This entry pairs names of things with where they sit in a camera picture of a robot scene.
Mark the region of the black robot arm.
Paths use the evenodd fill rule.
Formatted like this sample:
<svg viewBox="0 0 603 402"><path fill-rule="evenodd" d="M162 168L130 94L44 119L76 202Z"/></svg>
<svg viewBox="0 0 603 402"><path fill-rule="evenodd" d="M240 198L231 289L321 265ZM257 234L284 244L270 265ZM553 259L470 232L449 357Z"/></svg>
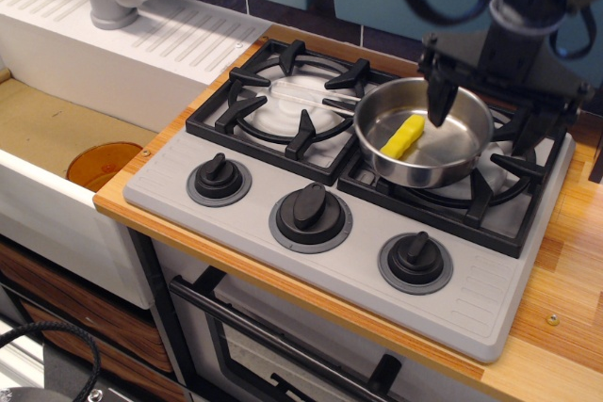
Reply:
<svg viewBox="0 0 603 402"><path fill-rule="evenodd" d="M473 7L448 16L427 0L406 0L422 20L453 26L491 17L487 29L472 33L428 33L422 39L419 71L428 83L428 118L439 127L451 112L461 88L516 105L510 125L513 153L532 150L549 133L576 122L584 104L595 97L593 86L563 66L586 56L596 38L591 4L595 0L477 0ZM575 51L557 46L560 25L579 15L590 43Z"/></svg>

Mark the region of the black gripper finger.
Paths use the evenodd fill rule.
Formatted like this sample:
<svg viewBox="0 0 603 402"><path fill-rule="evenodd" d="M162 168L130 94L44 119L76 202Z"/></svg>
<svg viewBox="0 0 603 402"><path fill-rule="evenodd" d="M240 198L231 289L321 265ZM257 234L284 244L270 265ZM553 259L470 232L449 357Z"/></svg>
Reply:
<svg viewBox="0 0 603 402"><path fill-rule="evenodd" d="M550 106L535 102L516 102L513 116L513 156L532 151L544 138L557 132L565 132L578 117L578 105L570 102L562 106Z"/></svg>
<svg viewBox="0 0 603 402"><path fill-rule="evenodd" d="M457 96L457 86L442 73L432 72L428 78L428 119L435 127L443 125Z"/></svg>

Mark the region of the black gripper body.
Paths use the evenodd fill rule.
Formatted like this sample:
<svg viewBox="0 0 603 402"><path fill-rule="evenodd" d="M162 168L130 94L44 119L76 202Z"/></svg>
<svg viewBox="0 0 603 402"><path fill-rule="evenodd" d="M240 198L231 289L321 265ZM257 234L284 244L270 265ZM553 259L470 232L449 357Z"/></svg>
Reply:
<svg viewBox="0 0 603 402"><path fill-rule="evenodd" d="M426 34L419 70L427 81L438 71L457 90L465 88L513 105L575 102L579 110L595 97L595 88L563 66L546 39L495 24L477 32Z"/></svg>

